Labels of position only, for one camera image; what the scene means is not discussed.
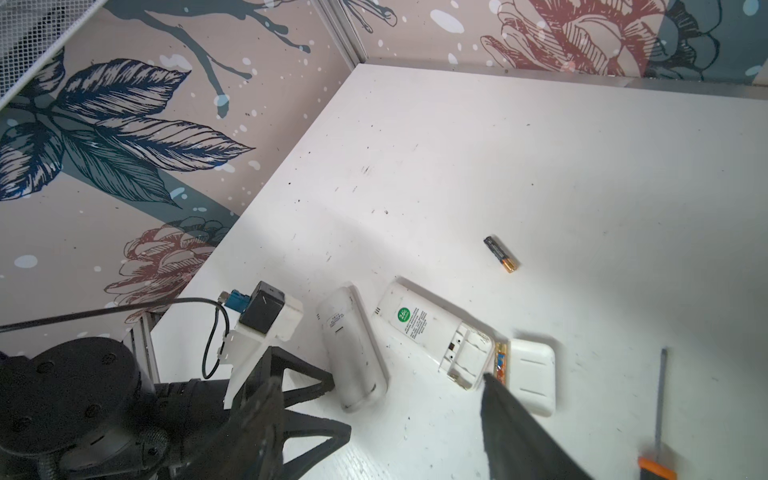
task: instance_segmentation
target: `blue connector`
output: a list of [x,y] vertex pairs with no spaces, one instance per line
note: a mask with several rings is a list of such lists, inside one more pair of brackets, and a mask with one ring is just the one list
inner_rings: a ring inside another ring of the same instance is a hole
[[250,303],[250,297],[248,295],[243,295],[237,290],[232,290],[229,298],[224,302],[224,306],[226,308],[231,308],[238,313],[242,313],[248,307],[248,303]]

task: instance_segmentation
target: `floral wallpaper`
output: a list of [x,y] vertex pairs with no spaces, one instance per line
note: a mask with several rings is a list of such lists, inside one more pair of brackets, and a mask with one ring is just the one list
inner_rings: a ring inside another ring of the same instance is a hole
[[768,83],[760,0],[381,3],[389,17],[346,5],[369,57],[404,65]]
[[110,0],[0,111],[0,321],[177,296],[347,75],[305,0]]

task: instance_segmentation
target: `black cable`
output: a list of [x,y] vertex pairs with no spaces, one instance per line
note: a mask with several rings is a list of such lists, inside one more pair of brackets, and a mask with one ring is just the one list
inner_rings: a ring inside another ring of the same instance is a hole
[[0,333],[13,332],[15,330],[28,329],[36,326],[53,325],[54,323],[62,323],[62,322],[68,322],[70,320],[107,315],[109,313],[130,312],[132,310],[149,309],[157,306],[168,306],[168,305],[173,305],[175,303],[208,303],[216,307],[216,315],[214,317],[214,327],[210,331],[210,336],[208,336],[208,342],[205,344],[205,356],[203,357],[203,377],[206,380],[208,380],[211,376],[213,376],[213,374],[219,368],[219,360],[217,359],[216,365],[214,365],[214,368],[210,371],[210,373],[205,373],[206,357],[208,357],[208,350],[210,348],[211,342],[213,342],[214,340],[214,333],[216,332],[216,327],[219,324],[219,312],[221,311],[221,313],[224,315],[224,337],[225,338],[227,337],[227,335],[230,334],[230,316],[227,315],[227,311],[224,309],[224,305],[222,305],[217,301],[209,300],[201,296],[192,296],[188,298],[176,298],[172,300],[158,300],[157,302],[134,303],[132,305],[113,306],[111,308],[89,310],[87,312],[68,313],[67,315],[50,316],[44,319],[29,320],[28,322],[11,323],[10,325],[0,325]]

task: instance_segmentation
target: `screw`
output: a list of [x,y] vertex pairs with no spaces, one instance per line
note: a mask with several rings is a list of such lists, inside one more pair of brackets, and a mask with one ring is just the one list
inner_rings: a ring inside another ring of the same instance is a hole
[[13,431],[16,433],[23,432],[27,429],[27,427],[30,426],[32,423],[32,419],[29,417],[21,417],[20,419],[16,419],[13,421]]
[[48,360],[38,365],[38,373],[48,373],[53,370],[53,362]]
[[85,409],[85,418],[93,419],[101,411],[101,406],[93,403]]

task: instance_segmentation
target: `blue leaf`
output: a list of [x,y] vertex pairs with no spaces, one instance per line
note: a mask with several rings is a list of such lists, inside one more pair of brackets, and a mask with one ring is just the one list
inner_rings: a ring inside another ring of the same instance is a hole
[[95,120],[158,114],[188,74],[119,58],[72,75],[56,103]]
[[72,163],[99,190],[125,200],[176,205],[156,167],[108,144],[95,131],[64,131],[64,144]]
[[64,48],[48,61],[47,64],[26,84],[20,95],[27,98],[38,97],[55,91],[64,80]]
[[96,125],[110,144],[165,170],[207,170],[253,150],[205,125],[156,118],[112,118]]
[[39,123],[20,124],[0,137],[0,200],[40,191],[61,171],[61,140]]

